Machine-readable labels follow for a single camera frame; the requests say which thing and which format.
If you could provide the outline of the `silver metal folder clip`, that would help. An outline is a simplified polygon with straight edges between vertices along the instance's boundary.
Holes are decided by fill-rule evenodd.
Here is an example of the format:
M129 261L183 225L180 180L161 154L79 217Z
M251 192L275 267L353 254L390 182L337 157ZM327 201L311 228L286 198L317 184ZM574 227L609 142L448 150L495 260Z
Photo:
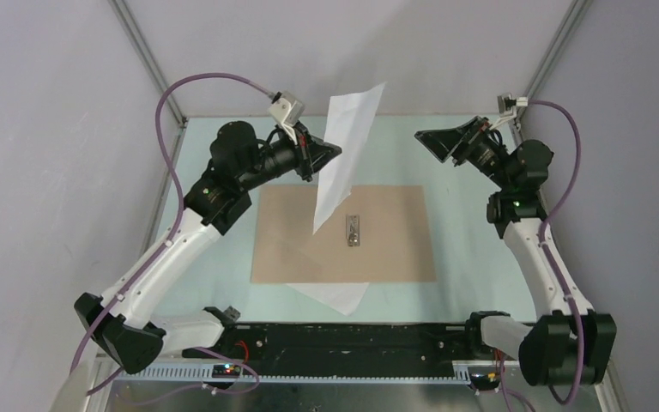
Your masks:
M349 247L360 246L359 215L346 215L346 239Z

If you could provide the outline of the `tan cardboard folder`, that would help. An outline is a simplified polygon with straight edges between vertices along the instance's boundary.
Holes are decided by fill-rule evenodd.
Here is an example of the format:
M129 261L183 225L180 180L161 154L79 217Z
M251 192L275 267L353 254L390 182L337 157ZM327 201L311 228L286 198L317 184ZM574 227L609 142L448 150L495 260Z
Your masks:
M433 282L425 192L420 185L355 186L313 231L313 185L260 190L254 283ZM346 215L360 216L360 246L349 247Z

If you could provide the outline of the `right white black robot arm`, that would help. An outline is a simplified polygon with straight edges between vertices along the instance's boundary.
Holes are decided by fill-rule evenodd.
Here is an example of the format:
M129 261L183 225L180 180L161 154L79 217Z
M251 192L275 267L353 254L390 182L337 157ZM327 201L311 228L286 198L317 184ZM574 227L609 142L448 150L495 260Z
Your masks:
M605 377L617 326L583 296L553 241L539 197L553 151L529 140L509 150L487 118L451 129L419 130L415 139L440 162L469 163L499 187L487 221L512 252L532 296L537 320L526 325L498 311L474 312L465 324L470 355L496 350L518 361L529 385L597 385Z

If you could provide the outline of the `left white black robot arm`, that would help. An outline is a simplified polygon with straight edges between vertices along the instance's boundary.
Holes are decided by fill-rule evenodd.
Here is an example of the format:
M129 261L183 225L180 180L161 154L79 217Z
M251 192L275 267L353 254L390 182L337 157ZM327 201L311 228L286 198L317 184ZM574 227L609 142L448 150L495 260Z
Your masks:
M251 206L251 190L295 171L304 181L342 153L302 124L276 126L259 139L251 124L222 125L209 146L206 170L180 196L180 217L130 272L100 295L84 293L74 308L89 337L128 374L159 356L203 347L227 357L237 346L225 312L206 307L191 315L157 319L154 310L172 285Z

